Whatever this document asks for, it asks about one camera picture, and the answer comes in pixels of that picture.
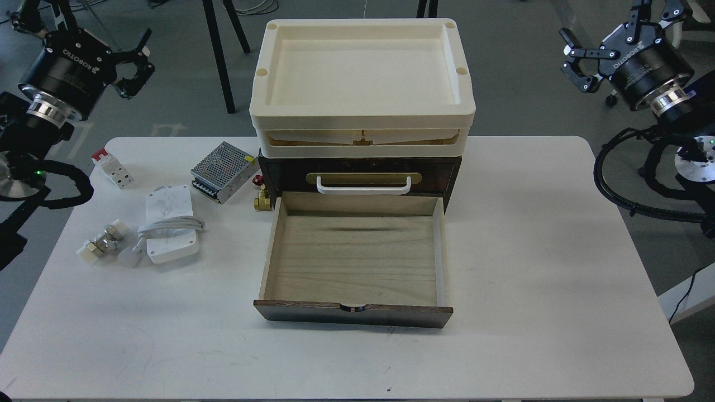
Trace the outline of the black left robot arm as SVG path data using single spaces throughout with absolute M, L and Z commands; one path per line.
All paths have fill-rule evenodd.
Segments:
M 20 203 L 2 222 L 2 267 L 25 248 L 20 228 L 37 208 L 73 208 L 92 198 L 85 173 L 46 158 L 71 137 L 69 119 L 86 120 L 109 85 L 125 99 L 134 97 L 154 72 L 145 47 L 151 30 L 134 49 L 114 52 L 77 25 L 69 2 L 50 5 L 53 31 L 43 23 L 38 1 L 21 2 L 11 14 L 13 28 L 40 38 L 42 49 L 18 85 L 23 97 L 2 93 L 2 200 Z

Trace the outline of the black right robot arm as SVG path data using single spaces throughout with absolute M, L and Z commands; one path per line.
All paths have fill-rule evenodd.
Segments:
M 644 130 L 625 129 L 603 145 L 593 179 L 606 199 L 630 214 L 665 221 L 695 222 L 713 237 L 713 73 L 690 84 L 694 69 L 667 40 L 669 26 L 686 20 L 686 1 L 667 1 L 659 22 L 651 18 L 651 2 L 635 1 L 628 20 L 606 36 L 599 49 L 586 49 L 572 31 L 559 31 L 566 46 L 561 71 L 581 92 L 596 92 L 608 79 L 631 110 L 649 108 L 657 123 Z M 617 194 L 605 181 L 608 153 L 635 137 L 651 143 L 639 175 L 664 198 L 694 201 L 700 213 L 654 208 Z

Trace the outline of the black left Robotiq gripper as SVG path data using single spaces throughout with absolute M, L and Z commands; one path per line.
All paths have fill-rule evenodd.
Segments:
M 133 49 L 112 54 L 114 62 L 135 62 L 136 74 L 123 77 L 114 87 L 123 99 L 132 99 L 155 71 L 147 59 L 150 28 L 140 35 Z M 87 120 L 104 90 L 115 80 L 111 51 L 88 31 L 52 31 L 44 36 L 43 51 L 31 64 L 18 88 L 28 99 L 39 92 L 49 94 L 72 109 L 73 119 Z

